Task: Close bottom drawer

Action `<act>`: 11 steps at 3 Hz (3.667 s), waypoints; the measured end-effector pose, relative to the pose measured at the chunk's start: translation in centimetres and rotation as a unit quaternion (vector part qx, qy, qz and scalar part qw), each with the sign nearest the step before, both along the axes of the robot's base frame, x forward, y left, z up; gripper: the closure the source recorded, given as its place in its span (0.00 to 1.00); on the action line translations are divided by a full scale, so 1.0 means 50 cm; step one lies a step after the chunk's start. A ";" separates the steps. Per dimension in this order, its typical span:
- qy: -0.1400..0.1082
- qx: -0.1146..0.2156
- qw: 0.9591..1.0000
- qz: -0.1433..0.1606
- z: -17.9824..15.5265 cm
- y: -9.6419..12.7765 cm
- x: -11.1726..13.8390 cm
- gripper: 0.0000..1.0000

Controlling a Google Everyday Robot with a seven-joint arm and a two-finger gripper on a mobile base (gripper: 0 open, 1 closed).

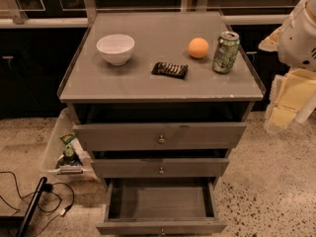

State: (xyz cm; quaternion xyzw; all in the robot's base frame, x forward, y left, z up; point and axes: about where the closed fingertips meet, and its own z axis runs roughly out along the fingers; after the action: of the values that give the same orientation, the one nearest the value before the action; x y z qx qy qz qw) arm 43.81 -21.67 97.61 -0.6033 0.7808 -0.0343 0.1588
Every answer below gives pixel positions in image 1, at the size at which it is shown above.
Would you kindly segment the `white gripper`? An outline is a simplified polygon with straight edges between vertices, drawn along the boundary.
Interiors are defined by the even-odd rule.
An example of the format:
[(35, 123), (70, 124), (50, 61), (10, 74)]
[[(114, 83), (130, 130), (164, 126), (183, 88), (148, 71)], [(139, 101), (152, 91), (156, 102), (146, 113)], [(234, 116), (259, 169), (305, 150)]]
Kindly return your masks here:
[(268, 133), (286, 130), (315, 93), (315, 71), (296, 68), (284, 76), (277, 75), (273, 81), (270, 104), (265, 114), (265, 130)]

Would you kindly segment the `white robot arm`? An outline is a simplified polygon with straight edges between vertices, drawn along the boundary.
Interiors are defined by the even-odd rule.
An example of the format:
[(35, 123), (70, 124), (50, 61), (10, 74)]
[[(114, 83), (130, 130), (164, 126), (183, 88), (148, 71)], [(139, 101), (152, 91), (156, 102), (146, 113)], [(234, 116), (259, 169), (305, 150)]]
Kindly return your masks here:
[(273, 81), (266, 131), (282, 132), (294, 120), (304, 123), (315, 109), (316, 0), (300, 0), (282, 25), (260, 42), (259, 49), (276, 51), (278, 60), (290, 67)]

